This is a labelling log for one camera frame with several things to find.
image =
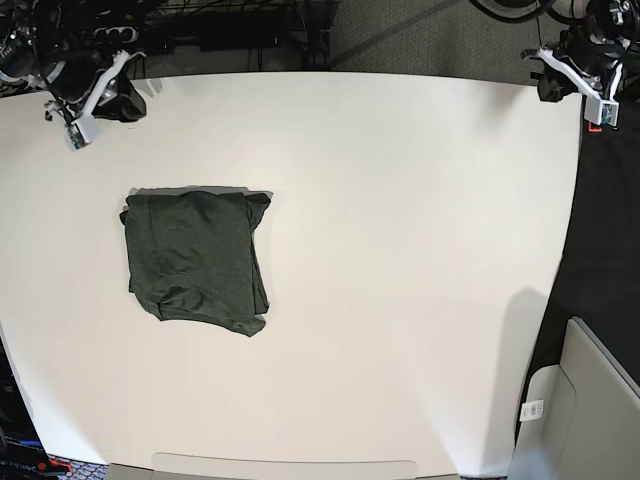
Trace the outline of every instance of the label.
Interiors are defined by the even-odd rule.
[[[520,410],[520,421],[530,422],[531,420],[538,420],[542,418],[543,413],[544,413],[544,400],[527,402],[522,405],[522,410]]]

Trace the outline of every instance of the folded t-shirt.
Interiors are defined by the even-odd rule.
[[[249,337],[269,308],[253,232],[264,193],[131,195],[122,213],[129,290],[160,320],[212,323]]]

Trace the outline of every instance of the white label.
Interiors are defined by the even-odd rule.
[[[525,403],[522,405],[522,410],[520,410],[520,421],[530,422],[531,420],[538,420],[542,418],[543,413],[544,400]]]

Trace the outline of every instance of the wire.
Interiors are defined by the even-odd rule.
[[[62,118],[64,118],[65,123],[67,124],[68,127],[71,127],[71,123],[73,122],[73,115],[71,115],[71,113],[69,112],[69,109],[62,102],[62,99],[58,96],[58,94],[53,91],[53,88],[51,87],[51,83],[49,82],[49,78],[47,78],[47,75],[45,75],[44,69],[42,68],[42,62],[40,61],[40,55],[38,54],[38,39],[37,39],[37,37],[35,35],[35,30],[33,28],[33,19],[32,18],[29,19],[27,28],[29,30],[29,37],[31,39],[31,47],[33,49],[33,56],[35,57],[35,62],[36,62],[36,67],[38,69],[38,74],[40,75],[40,77],[42,78],[42,81],[46,85],[47,90],[49,90],[49,92],[51,92],[51,95],[53,95],[53,98],[56,101],[56,103],[58,104],[58,107],[60,107],[60,113],[62,113]]]
[[[558,11],[553,7],[551,7],[547,11],[547,14],[549,14],[549,16],[553,18],[556,22],[562,23],[563,25],[578,25],[580,23],[583,23],[584,19],[576,18],[575,13],[573,13],[573,8],[574,8],[574,2],[571,2],[571,14],[573,15],[573,17],[567,17],[565,15],[562,15],[561,13],[558,13]]]
[[[193,12],[190,12],[189,15],[195,15],[196,13],[201,12],[206,8],[213,7],[214,5],[217,5],[219,3],[226,2],[226,1],[227,0],[214,0],[213,2],[209,2],[206,5],[196,8]]]
[[[542,28],[540,27],[540,17],[536,17],[536,24],[538,25],[538,44],[542,48]]]
[[[494,20],[498,20],[499,22],[511,24],[525,23],[533,20],[534,18],[538,18],[540,15],[546,13],[553,6],[553,4],[556,3],[556,1],[557,0],[544,0],[535,10],[532,10],[529,13],[525,13],[520,17],[505,17],[504,15],[500,15],[490,8],[485,7],[478,0],[469,0],[469,2],[471,2],[471,5],[476,7],[485,15],[493,18]]]

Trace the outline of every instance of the gray panel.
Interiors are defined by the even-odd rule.
[[[523,424],[509,479],[638,478],[640,398],[575,320],[551,394],[550,372],[532,381],[528,400],[544,390],[545,414]]]

